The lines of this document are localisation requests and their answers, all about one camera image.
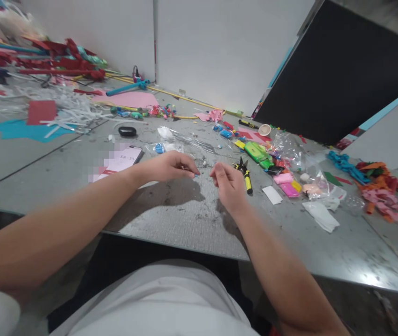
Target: pink eraser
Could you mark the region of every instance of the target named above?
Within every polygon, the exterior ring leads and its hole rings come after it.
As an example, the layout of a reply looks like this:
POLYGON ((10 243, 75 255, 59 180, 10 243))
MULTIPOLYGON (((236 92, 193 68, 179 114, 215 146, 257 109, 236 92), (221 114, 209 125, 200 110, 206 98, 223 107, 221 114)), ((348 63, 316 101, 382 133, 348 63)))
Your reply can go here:
POLYGON ((276 175, 273 177, 273 180, 277 184, 282 184, 282 183, 291 183, 293 181, 293 177, 291 173, 285 173, 285 174, 280 174, 276 175))
POLYGON ((284 191, 287 197, 298 197, 300 194, 290 183, 282 183, 279 187, 284 191))

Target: pink paper strip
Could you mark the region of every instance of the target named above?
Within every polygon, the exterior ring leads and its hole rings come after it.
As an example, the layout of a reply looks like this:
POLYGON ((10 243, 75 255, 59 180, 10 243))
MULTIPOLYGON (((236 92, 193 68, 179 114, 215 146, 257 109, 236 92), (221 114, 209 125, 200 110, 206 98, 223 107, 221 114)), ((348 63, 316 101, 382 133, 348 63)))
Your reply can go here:
POLYGON ((134 108, 147 108, 154 105, 158 105, 157 98, 151 93, 146 92, 123 92, 117 95, 108 97, 105 95, 104 90, 100 90, 104 93, 103 96, 95 96, 91 99, 92 102, 99 103, 112 103, 116 106, 126 106, 134 108))

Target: yellow stick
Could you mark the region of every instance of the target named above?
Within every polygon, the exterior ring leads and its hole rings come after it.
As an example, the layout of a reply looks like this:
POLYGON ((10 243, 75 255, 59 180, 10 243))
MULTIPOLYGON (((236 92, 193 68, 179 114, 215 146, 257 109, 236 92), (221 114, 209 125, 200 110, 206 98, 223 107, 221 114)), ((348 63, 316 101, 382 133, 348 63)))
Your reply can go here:
MULTIPOLYGON (((121 82, 126 82, 126 83, 131 83, 131 84, 133 84, 133 81, 130 80, 130 79, 119 78, 119 77, 114 78, 114 79, 117 79, 117 80, 119 80, 119 81, 121 81, 121 82)), ((220 109, 220 108, 215 107, 215 106, 213 106, 213 105, 209 105, 209 104, 206 104, 206 103, 202 103, 202 102, 199 102, 199 101, 194 100, 194 99, 182 97, 182 96, 179 96, 179 95, 177 95, 177 94, 175 94, 175 93, 170 93, 170 92, 167 92, 167 91, 164 91, 164 90, 160 90, 160 89, 154 88, 154 87, 152 87, 152 86, 148 86, 148 88, 151 89, 151 90, 154 90, 154 91, 158 91, 158 92, 162 92, 162 93, 168 94, 168 95, 170 95, 170 96, 173 96, 173 97, 176 97, 176 98, 179 98, 179 99, 183 99, 183 100, 189 101, 189 102, 191 102, 191 103, 195 103, 195 104, 199 104, 199 105, 202 105, 202 106, 205 106, 205 107, 212 108, 213 110, 223 110, 222 115, 225 114, 225 110, 224 110, 224 109, 220 109)), ((197 119, 197 118, 198 118, 198 117, 182 117, 182 116, 176 116, 176 117, 178 117, 178 118, 183 118, 183 119, 197 119)))

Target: pink paper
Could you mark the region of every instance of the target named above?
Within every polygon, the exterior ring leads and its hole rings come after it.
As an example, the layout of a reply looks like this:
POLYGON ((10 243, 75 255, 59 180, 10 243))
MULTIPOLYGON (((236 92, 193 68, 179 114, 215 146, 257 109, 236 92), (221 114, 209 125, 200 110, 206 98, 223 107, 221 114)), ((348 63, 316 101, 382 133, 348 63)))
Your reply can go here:
POLYGON ((284 174, 274 176, 273 180, 277 184, 291 183, 293 181, 293 177, 292 177, 291 173, 284 173, 284 174))
POLYGON ((208 121, 209 115, 207 113, 194 113, 196 117, 199 117, 201 121, 208 121))
POLYGON ((105 95, 104 90, 103 96, 95 96, 91 99, 95 103, 112 103, 116 106, 126 106, 134 108, 147 108, 150 106, 158 105, 157 98, 151 93, 146 92, 123 92, 117 95, 108 97, 105 95))

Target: green paper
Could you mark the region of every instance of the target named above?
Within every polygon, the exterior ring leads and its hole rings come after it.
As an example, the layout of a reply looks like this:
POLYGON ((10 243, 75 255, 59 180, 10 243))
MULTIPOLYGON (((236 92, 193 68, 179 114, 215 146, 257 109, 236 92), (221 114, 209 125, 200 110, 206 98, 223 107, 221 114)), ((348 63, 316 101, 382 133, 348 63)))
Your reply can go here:
POLYGON ((338 187, 342 187, 343 185, 332 175, 330 172, 323 172, 328 182, 336 185, 338 187))

